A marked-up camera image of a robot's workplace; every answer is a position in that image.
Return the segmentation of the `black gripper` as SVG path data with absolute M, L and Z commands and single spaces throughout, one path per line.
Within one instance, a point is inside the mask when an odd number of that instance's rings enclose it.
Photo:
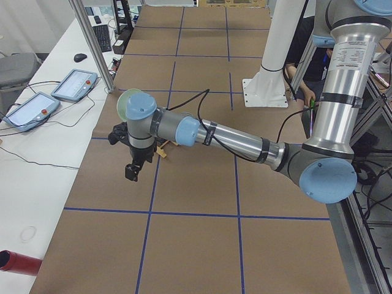
M 125 166 L 125 177 L 130 181 L 137 182 L 138 174 L 141 170 L 140 165 L 143 165 L 145 162 L 153 162 L 154 146 L 151 145 L 147 148 L 136 148 L 131 146 L 130 155 L 132 157 L 132 163 Z

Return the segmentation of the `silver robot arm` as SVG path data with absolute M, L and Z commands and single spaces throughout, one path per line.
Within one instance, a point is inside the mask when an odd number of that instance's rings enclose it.
M 200 117 L 158 107 L 138 91 L 125 103 L 132 162 L 127 179 L 136 181 L 151 162 L 157 139 L 183 146 L 218 146 L 250 162 L 267 164 L 293 181 L 308 197 L 337 203 L 355 189 L 350 147 L 353 128 L 378 42 L 391 32 L 390 1 L 318 1 L 314 41 L 333 46 L 311 136 L 301 145 L 275 143 Z

